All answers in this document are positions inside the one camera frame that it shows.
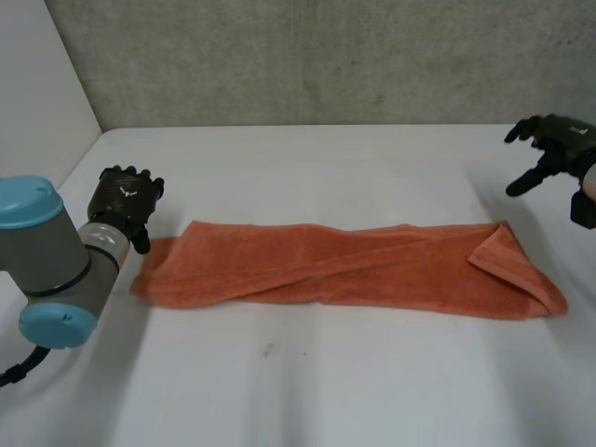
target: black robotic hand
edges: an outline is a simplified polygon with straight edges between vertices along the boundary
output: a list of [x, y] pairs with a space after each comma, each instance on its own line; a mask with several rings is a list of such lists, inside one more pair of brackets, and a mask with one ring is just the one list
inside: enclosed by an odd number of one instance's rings
[[[527, 170], [507, 187], [508, 196], [521, 196], [544, 179], [567, 172], [580, 185], [596, 163], [596, 128], [572, 118], [556, 115], [532, 116], [520, 121], [505, 137], [505, 142], [533, 138], [532, 146], [544, 151], [535, 168]], [[580, 189], [571, 202], [571, 220], [586, 228], [596, 227], [596, 205]]]
[[100, 176], [87, 215], [90, 222], [109, 224], [124, 234], [135, 251], [145, 254], [151, 242], [145, 225], [164, 194], [164, 181], [151, 180], [147, 169], [137, 173], [133, 166], [106, 168]]

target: folded towel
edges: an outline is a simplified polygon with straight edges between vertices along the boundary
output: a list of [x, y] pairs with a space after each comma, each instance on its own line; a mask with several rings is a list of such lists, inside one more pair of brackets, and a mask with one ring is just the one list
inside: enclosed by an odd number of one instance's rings
[[506, 223], [341, 231], [193, 222], [180, 237], [153, 240], [131, 291], [178, 308], [243, 300], [501, 319], [567, 313]]

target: light blue cap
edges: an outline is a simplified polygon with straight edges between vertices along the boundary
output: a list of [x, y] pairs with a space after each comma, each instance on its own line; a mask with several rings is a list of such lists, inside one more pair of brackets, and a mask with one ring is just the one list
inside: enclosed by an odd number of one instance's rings
[[93, 314], [76, 305], [37, 303], [20, 312], [20, 333], [31, 343], [50, 349], [84, 344], [97, 326]]
[[0, 230], [42, 224], [63, 208], [62, 197], [43, 177], [21, 175], [0, 179]]

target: white table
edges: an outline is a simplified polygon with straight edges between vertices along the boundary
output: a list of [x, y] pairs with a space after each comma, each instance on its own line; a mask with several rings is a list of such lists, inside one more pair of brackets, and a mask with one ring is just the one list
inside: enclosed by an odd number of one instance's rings
[[[104, 167], [166, 180], [153, 237], [192, 220], [344, 229], [507, 219], [570, 302], [524, 322], [384, 308], [229, 303], [196, 310], [127, 294], [101, 325], [0, 390], [0, 445], [583, 446], [596, 440], [596, 233], [569, 221], [571, 178], [523, 198], [534, 165], [508, 126], [122, 129], [61, 188], [77, 225]], [[31, 347], [0, 278], [0, 370]]]

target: robotic arm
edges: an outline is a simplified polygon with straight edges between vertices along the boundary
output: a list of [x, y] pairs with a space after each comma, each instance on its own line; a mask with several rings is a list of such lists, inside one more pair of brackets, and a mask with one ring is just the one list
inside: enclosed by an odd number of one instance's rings
[[571, 199], [571, 220], [596, 228], [596, 128], [564, 116], [532, 116], [520, 121], [505, 142], [533, 138], [532, 146], [544, 151], [535, 168], [507, 187], [508, 196], [521, 196], [544, 179], [567, 172], [579, 180]]
[[0, 373], [0, 386], [16, 383], [50, 349], [84, 344], [129, 252], [145, 254], [145, 224], [164, 182], [133, 167], [105, 169], [78, 232], [51, 183], [36, 176], [0, 179], [0, 270], [7, 271], [28, 304], [22, 335], [37, 345], [22, 364]]

